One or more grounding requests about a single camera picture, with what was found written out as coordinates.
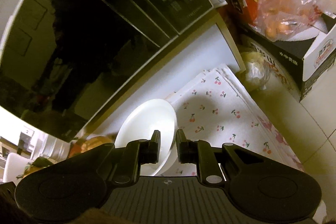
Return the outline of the black microwave oven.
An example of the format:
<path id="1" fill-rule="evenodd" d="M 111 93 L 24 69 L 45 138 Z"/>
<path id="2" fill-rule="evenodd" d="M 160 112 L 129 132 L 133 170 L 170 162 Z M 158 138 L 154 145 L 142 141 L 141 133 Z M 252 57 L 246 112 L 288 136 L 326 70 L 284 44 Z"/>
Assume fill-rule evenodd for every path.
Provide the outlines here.
<path id="1" fill-rule="evenodd" d="M 1 108 L 70 141 L 213 0 L 20 0 L 1 41 Z"/>

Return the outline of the cherry print tablecloth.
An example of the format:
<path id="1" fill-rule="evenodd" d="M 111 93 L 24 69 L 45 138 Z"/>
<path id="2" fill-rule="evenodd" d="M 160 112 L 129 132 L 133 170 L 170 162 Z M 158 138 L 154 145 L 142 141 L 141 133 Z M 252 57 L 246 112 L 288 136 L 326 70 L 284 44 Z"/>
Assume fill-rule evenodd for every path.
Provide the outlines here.
<path id="1" fill-rule="evenodd" d="M 285 138 L 228 66 L 199 73 L 168 101 L 187 139 L 213 147 L 236 144 L 298 170 L 303 166 Z"/>

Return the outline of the plastic bag of fruit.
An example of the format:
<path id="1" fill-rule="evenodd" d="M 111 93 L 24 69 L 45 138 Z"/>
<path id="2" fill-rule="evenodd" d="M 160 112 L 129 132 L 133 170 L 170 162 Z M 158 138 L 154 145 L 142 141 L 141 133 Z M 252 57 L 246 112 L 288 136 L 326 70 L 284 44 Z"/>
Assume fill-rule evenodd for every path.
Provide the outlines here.
<path id="1" fill-rule="evenodd" d="M 323 14 L 335 15 L 335 0 L 257 0 L 254 25 L 271 42 L 289 41 Z"/>

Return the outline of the cream bowl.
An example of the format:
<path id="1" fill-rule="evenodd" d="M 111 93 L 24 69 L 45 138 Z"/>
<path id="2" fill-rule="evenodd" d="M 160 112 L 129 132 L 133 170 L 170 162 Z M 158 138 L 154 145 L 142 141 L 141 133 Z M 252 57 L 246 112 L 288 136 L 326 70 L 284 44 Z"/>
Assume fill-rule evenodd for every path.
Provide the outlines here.
<path id="1" fill-rule="evenodd" d="M 159 161 L 156 164 L 144 164 L 142 176 L 160 176 L 177 159 L 175 133 L 177 115 L 173 106 L 163 99 L 153 99 L 139 105 L 126 118 L 115 140 L 115 147 L 126 147 L 127 143 L 139 139 L 149 140 L 155 130 L 161 133 Z"/>

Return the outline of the black white cardboard box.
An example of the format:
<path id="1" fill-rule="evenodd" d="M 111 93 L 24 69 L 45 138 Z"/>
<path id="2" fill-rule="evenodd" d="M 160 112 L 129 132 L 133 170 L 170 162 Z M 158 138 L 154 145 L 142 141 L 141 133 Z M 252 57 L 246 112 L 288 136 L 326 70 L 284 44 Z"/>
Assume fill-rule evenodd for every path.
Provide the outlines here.
<path id="1" fill-rule="evenodd" d="M 288 41 L 270 42 L 248 26 L 241 26 L 239 35 L 298 102 L 335 61 L 335 19 L 327 15 Z"/>

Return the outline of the clear bag with fruit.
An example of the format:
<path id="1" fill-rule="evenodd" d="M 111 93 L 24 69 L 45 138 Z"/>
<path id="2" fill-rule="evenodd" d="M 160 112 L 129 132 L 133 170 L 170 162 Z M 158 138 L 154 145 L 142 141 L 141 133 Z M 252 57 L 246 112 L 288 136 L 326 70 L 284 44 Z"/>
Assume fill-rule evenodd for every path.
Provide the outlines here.
<path id="1" fill-rule="evenodd" d="M 239 75 L 242 85 L 248 92 L 264 89 L 270 78 L 270 69 L 261 53 L 242 52 L 241 57 L 245 65 L 245 71 Z"/>

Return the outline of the large orange citrus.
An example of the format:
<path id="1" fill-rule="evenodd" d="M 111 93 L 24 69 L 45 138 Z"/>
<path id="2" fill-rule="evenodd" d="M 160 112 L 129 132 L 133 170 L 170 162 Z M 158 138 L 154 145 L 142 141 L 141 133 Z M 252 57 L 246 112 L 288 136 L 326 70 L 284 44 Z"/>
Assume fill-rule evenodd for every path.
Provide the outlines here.
<path id="1" fill-rule="evenodd" d="M 68 158 L 85 153 L 86 151 L 106 143 L 113 143 L 113 140 L 107 136 L 96 136 L 86 140 L 79 140 L 71 145 Z"/>

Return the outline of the white appliance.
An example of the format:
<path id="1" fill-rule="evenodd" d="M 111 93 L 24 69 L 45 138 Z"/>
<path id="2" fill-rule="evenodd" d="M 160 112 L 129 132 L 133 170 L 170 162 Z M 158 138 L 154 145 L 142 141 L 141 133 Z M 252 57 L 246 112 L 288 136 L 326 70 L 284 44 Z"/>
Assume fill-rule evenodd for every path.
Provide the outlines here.
<path id="1" fill-rule="evenodd" d="M 30 159 L 22 157 L 17 153 L 9 153 L 3 174 L 3 182 L 13 182 L 15 185 L 17 185 L 22 179 L 22 175 L 25 172 L 25 167 L 29 162 Z"/>

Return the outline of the large orange with leaves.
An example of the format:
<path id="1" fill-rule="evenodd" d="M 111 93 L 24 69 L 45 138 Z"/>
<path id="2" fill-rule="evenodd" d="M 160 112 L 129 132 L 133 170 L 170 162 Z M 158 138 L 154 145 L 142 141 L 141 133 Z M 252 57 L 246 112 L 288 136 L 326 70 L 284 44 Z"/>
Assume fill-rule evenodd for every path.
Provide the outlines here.
<path id="1" fill-rule="evenodd" d="M 53 162 L 45 157 L 37 157 L 33 162 L 29 162 L 25 168 L 24 172 L 16 177 L 16 179 L 23 179 L 31 173 L 44 169 L 46 167 L 52 166 Z"/>

